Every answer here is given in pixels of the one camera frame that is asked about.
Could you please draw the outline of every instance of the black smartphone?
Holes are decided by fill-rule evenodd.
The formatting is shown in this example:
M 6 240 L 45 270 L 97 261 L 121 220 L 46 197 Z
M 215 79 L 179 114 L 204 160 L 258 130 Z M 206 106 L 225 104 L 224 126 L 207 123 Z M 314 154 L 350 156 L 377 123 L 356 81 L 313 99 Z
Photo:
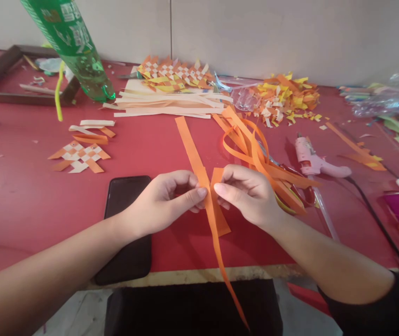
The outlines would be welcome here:
M 105 219 L 130 206 L 150 183 L 149 176 L 114 178 L 109 184 Z M 151 269 L 151 235 L 122 248 L 94 277 L 99 286 L 143 278 Z

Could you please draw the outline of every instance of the black sleeve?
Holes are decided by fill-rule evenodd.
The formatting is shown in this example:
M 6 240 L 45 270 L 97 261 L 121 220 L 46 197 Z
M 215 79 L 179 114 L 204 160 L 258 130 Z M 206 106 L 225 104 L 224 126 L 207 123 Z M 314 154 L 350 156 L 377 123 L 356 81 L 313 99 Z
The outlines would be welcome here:
M 394 276 L 395 283 L 391 291 L 370 304 L 341 303 L 332 300 L 319 289 L 345 336 L 399 335 L 399 275 Z

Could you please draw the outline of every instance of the wooden picture frame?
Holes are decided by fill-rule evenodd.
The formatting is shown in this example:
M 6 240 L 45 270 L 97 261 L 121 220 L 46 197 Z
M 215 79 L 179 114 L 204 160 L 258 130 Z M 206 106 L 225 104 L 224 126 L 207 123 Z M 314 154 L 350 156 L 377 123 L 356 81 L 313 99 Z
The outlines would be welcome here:
M 32 47 L 25 45 L 14 45 L 0 55 L 0 78 L 15 65 L 23 55 L 29 57 L 59 57 L 54 49 Z M 72 101 L 80 88 L 78 79 L 74 76 L 66 89 L 60 95 L 61 106 L 73 106 Z M 13 94 L 0 92 L 0 103 L 47 105 L 55 106 L 55 97 L 50 95 L 38 96 L 36 94 Z

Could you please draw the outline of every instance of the pink glue gun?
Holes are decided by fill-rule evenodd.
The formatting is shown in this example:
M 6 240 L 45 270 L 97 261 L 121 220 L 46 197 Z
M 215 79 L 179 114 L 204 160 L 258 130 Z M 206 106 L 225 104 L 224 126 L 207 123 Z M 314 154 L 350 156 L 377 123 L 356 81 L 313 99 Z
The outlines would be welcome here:
M 352 174 L 349 167 L 337 167 L 331 165 L 317 156 L 312 144 L 306 138 L 301 136 L 300 133 L 298 133 L 295 147 L 298 161 L 302 166 L 301 172 L 305 176 L 323 173 L 332 177 L 344 178 Z

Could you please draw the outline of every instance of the white wall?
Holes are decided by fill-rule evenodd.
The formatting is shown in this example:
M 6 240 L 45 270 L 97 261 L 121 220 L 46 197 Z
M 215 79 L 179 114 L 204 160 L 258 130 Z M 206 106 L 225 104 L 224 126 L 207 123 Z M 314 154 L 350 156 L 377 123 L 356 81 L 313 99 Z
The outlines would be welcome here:
M 173 56 L 218 73 L 294 71 L 319 84 L 387 78 L 399 69 L 399 1 L 171 0 Z M 170 0 L 77 0 L 105 59 L 170 54 Z M 19 0 L 0 0 L 0 49 L 44 37 Z
M 140 63 L 170 54 L 170 0 L 77 0 L 89 33 L 104 59 Z M 0 0 L 0 49 L 46 40 L 20 0 Z
M 172 0 L 172 31 L 174 56 L 242 77 L 338 85 L 399 66 L 397 0 Z

